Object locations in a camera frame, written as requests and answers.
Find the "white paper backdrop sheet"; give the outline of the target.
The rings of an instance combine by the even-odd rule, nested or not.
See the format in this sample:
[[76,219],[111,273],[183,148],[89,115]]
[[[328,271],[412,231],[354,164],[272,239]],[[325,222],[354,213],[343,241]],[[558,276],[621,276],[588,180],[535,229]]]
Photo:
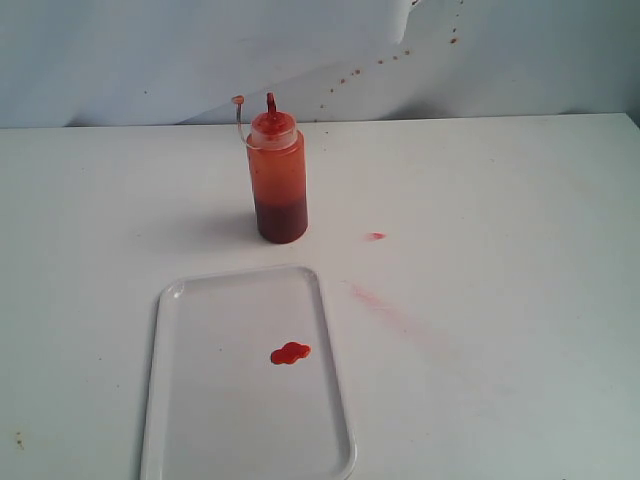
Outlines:
[[165,125],[401,42],[411,1],[5,1],[1,124]]

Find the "white rectangular tray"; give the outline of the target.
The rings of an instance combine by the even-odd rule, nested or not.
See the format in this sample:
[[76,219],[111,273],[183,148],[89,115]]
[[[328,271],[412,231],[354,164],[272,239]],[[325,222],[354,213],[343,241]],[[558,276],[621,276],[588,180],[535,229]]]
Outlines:
[[[271,353],[295,341],[292,365]],[[144,479],[346,479],[357,458],[317,274],[274,266],[160,295]]]

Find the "red sauce squeeze bottle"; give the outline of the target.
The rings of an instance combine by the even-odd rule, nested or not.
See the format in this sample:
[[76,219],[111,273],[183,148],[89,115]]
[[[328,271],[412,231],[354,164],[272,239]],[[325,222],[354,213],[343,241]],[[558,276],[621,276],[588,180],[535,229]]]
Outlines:
[[232,98],[236,126],[244,143],[259,234],[273,244],[288,244],[308,228],[305,140],[295,117],[279,110],[275,95],[266,95],[266,110],[244,134],[244,97]]

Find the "red sauce blob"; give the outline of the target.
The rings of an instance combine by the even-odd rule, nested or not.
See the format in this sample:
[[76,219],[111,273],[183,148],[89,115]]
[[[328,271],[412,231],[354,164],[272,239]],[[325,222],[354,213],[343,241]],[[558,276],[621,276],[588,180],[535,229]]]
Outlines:
[[270,355],[270,361],[274,365],[292,365],[298,360],[307,358],[311,351],[309,345],[291,341],[274,350]]

